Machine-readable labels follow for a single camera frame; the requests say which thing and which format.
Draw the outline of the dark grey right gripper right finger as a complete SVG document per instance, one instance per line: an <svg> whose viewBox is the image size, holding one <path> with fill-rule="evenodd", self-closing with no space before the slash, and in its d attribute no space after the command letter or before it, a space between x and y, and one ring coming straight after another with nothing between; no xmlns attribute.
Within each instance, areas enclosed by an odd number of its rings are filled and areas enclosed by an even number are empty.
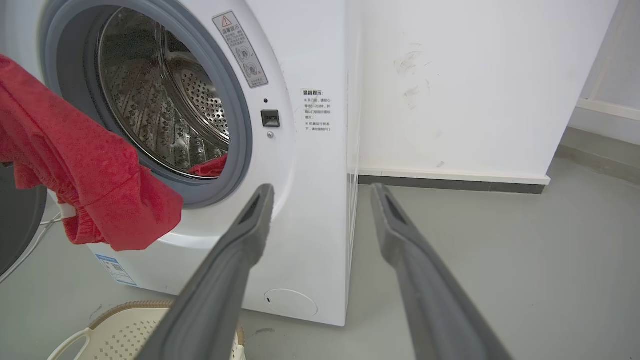
<svg viewBox="0 0 640 360"><path fill-rule="evenodd" d="M510 360L509 351L390 189L371 186L382 257L394 268L418 360Z"/></svg>

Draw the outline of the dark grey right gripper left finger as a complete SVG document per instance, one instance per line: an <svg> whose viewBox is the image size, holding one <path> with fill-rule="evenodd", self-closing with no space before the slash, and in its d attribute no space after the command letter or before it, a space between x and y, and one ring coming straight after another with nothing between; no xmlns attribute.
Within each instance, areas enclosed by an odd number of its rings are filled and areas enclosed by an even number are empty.
<svg viewBox="0 0 640 360"><path fill-rule="evenodd" d="M251 268L265 252L275 191L261 184L141 348L138 360L228 360Z"/></svg>

